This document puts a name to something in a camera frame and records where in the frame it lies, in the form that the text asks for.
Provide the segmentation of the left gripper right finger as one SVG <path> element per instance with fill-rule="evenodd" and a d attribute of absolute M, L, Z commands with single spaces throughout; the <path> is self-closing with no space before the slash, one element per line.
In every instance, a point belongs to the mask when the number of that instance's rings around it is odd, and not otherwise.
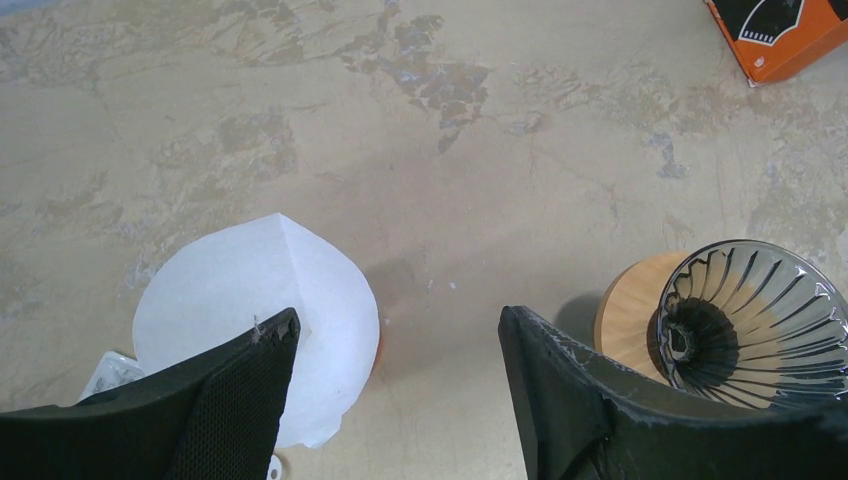
<path fill-rule="evenodd" d="M 847 405 L 773 413 L 660 384 L 507 306 L 498 336 L 531 479 L 843 479 Z"/>

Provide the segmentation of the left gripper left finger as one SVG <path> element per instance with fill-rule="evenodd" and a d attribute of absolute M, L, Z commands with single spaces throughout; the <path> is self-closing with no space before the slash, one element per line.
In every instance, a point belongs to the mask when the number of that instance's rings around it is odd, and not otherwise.
<path fill-rule="evenodd" d="M 75 405 L 1 416 L 4 479 L 264 479 L 300 334 L 287 308 Z"/>

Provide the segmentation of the white paper coffee filter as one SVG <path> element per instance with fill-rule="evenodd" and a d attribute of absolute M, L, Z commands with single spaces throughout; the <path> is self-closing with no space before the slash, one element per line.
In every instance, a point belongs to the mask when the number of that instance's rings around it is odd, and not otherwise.
<path fill-rule="evenodd" d="M 220 230 L 166 261 L 135 312 L 135 356 L 153 374 L 288 308 L 301 329 L 277 446 L 318 448 L 371 375 L 380 321 L 362 271 L 290 218 L 274 213 Z"/>

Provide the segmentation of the orange glass carafe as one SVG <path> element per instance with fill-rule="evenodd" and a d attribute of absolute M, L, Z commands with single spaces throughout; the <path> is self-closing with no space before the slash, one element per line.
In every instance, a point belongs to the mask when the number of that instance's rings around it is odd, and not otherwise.
<path fill-rule="evenodd" d="M 374 361 L 373 361 L 372 369 L 371 369 L 372 373 L 378 368 L 379 362 L 382 358 L 383 349 L 384 349 L 384 331 L 381 329 L 379 334 L 378 334 L 377 346 L 376 346 L 376 350 L 375 350 L 375 357 L 374 357 Z"/>

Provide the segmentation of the smoked glass dripper cone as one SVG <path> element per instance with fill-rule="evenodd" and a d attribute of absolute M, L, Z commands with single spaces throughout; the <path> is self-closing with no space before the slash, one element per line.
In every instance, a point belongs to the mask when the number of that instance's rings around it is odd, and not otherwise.
<path fill-rule="evenodd" d="M 757 410 L 847 396 L 847 301 L 819 269 L 777 245 L 713 243 L 660 294 L 648 352 L 673 388 Z"/>

